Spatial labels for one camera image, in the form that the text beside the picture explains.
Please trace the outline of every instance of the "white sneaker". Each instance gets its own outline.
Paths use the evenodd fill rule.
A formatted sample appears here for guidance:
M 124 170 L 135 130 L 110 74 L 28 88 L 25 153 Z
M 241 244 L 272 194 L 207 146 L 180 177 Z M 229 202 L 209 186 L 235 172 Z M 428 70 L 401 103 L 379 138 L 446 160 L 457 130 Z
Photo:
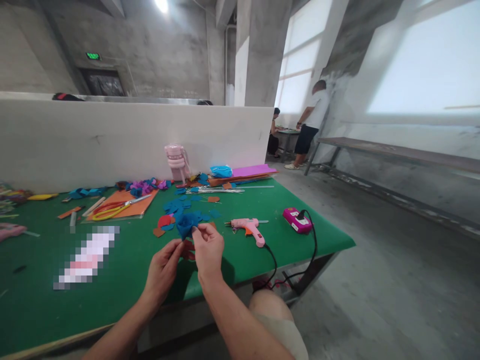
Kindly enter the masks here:
M 299 167 L 296 167 L 294 164 L 287 164 L 284 166 L 285 169 L 288 169 L 288 170 L 298 170 L 300 169 Z

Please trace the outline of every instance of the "ceiling light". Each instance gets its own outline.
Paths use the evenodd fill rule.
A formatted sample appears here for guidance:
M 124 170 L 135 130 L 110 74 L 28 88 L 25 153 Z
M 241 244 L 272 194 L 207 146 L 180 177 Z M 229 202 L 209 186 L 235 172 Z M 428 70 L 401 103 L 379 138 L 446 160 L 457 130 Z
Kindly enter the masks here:
M 167 0 L 155 0 L 155 4 L 158 6 L 160 11 L 164 14 L 169 12 L 169 3 Z

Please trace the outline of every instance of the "black cable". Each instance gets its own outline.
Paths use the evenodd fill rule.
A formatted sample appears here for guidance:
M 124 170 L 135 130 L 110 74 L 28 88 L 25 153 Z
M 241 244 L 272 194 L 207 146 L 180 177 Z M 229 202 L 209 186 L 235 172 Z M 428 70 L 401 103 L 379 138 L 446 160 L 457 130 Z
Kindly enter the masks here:
M 277 259 L 275 259 L 275 255 L 274 255 L 272 249 L 270 249 L 270 246 L 268 246 L 267 244 L 263 245 L 263 247 L 270 252 L 271 257 L 273 259 L 273 262 L 275 263 L 275 270 L 273 271 L 273 274 L 270 276 L 270 278 L 266 281 L 266 283 L 264 283 L 258 290 L 263 289 L 264 287 L 267 287 L 268 284 L 270 283 L 270 281 L 274 278 L 275 273 L 277 272 Z
M 305 274 L 305 273 L 310 269 L 310 267 L 312 266 L 312 263 L 313 263 L 314 260 L 315 260 L 315 256 L 317 255 L 317 249 L 318 249 L 317 233 L 315 232 L 314 222 L 312 221 L 312 217 L 310 216 L 309 211 L 308 211 L 308 210 L 302 210 L 300 213 L 303 214 L 304 212 L 306 212 L 306 213 L 308 214 L 308 217 L 310 218 L 311 229 L 313 230 L 313 240 L 315 241 L 315 249 L 313 250 L 313 255 L 311 256 L 310 263 L 308 264 L 308 267 L 306 268 L 305 271 L 296 272 L 296 273 L 294 273 L 294 274 L 292 274 L 292 275 L 290 275 L 290 276 L 287 276 L 287 277 L 285 278 L 285 280 L 283 280 L 283 281 L 275 282 L 275 283 L 272 285 L 272 287 L 271 287 L 272 289 L 274 288 L 275 285 L 277 285 L 277 284 L 284 284 L 285 282 L 287 282 L 288 279 L 293 278 L 294 276 Z M 275 271 L 277 271 L 277 262 L 276 262 L 276 261 L 275 261 Z

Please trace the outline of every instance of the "red foam piece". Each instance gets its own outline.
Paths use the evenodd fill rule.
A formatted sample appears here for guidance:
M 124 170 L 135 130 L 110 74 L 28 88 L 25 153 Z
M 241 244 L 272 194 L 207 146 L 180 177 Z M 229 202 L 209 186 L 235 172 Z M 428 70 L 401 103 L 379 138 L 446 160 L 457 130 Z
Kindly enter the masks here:
M 161 218 L 158 219 L 158 228 L 161 228 L 162 226 L 167 226 L 170 225 L 171 218 L 168 215 L 163 215 Z

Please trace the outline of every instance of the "green exit sign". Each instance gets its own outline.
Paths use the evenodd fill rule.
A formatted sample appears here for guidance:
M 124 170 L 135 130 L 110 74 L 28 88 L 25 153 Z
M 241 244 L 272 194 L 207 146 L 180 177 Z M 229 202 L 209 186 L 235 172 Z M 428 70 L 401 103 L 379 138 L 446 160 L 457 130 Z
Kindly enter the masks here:
M 102 58 L 100 57 L 100 54 L 96 52 L 86 52 L 86 57 L 89 58 L 90 60 L 99 60 L 101 61 Z

